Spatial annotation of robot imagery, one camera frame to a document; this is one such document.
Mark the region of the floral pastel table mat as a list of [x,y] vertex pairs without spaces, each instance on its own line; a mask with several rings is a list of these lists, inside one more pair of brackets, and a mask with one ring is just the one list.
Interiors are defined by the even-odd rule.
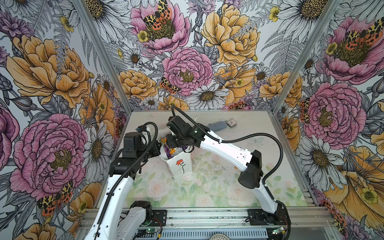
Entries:
[[[192,154],[193,172],[173,179],[166,163],[151,159],[137,175],[124,207],[149,201],[154,208],[259,207],[256,195],[238,182],[240,171],[226,160],[204,150]],[[306,207],[305,196],[287,156],[267,180],[273,196],[287,207]]]

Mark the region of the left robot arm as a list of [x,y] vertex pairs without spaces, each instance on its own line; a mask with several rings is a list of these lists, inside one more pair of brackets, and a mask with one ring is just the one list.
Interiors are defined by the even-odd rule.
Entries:
[[125,198],[142,164],[160,155],[161,144],[157,137],[158,127],[153,122],[125,134],[123,148],[110,165],[107,190],[86,240],[132,240],[138,228],[150,221],[152,207],[146,201],[135,203],[123,220],[120,217]]

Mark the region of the white paper bag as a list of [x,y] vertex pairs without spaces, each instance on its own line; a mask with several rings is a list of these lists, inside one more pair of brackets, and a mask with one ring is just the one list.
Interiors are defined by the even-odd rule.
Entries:
[[[167,134],[171,134],[169,129],[160,129],[158,132],[157,140],[160,142],[161,139],[166,138]],[[187,150],[187,152],[180,153],[171,159],[167,158],[163,146],[161,146],[160,151],[160,158],[167,165],[167,168],[174,180],[182,179],[193,173],[191,147]]]

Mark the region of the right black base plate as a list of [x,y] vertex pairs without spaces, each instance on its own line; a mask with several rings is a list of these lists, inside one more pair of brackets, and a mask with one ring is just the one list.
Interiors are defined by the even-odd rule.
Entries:
[[271,214],[262,209],[248,209],[248,217],[245,222],[250,223],[251,226],[290,226],[291,220],[288,211],[282,206],[278,205],[275,213]]

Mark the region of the pink Fox's candy bag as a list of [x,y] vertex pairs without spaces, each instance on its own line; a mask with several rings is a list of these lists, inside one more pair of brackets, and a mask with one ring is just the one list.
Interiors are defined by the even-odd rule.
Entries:
[[177,147],[177,148],[170,148],[167,144],[167,138],[163,138],[160,140],[163,148],[164,148],[164,151],[166,153],[166,156],[168,159],[171,159],[175,156],[177,156],[178,154],[180,153],[183,153],[183,152],[187,152],[187,150],[190,148],[190,147],[187,147],[187,146],[183,146],[183,147]]

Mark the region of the aluminium front rail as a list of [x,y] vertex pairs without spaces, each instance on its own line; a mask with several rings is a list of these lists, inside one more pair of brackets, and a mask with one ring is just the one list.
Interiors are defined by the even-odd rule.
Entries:
[[[334,221],[324,207],[289,207],[290,226],[251,226],[250,208],[158,208],[167,210],[165,227],[139,227],[133,240],[340,240]],[[130,209],[122,211],[123,220]],[[98,209],[85,213],[78,240],[86,240]]]

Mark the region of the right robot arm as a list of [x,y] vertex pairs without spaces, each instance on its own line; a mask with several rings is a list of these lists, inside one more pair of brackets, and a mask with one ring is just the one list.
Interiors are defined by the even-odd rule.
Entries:
[[[227,160],[241,171],[238,182],[243,187],[252,190],[261,204],[261,212],[254,217],[257,224],[291,225],[287,207],[274,198],[266,185],[266,179],[280,167],[284,157],[283,146],[275,136],[267,133],[256,133],[226,141],[208,127],[198,123],[191,126],[180,116],[169,117],[167,127],[172,132],[167,135],[167,145],[170,148],[184,146],[201,148]],[[260,151],[250,152],[234,145],[234,143],[259,136],[270,138],[279,149],[278,162],[266,174],[262,171],[262,153]]]

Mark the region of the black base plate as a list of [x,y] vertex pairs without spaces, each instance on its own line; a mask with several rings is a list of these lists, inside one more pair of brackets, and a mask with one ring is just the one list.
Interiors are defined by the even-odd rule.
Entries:
[[271,214],[262,209],[248,209],[248,217],[245,222],[250,223],[251,226],[290,226],[291,220],[288,211],[282,206],[278,205],[275,213]]
[[141,227],[165,227],[167,223],[167,210],[152,210],[152,216]]

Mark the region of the small white tag card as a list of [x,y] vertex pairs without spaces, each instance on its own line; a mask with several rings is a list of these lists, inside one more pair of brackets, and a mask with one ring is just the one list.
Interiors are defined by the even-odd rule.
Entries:
[[238,124],[238,122],[234,119],[227,121],[227,125],[230,126],[231,128],[236,126],[237,124]]

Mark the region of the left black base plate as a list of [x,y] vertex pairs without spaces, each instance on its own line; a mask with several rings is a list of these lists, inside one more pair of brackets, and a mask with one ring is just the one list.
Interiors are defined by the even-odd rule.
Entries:
[[152,216],[141,227],[165,227],[167,223],[167,210],[152,210]]

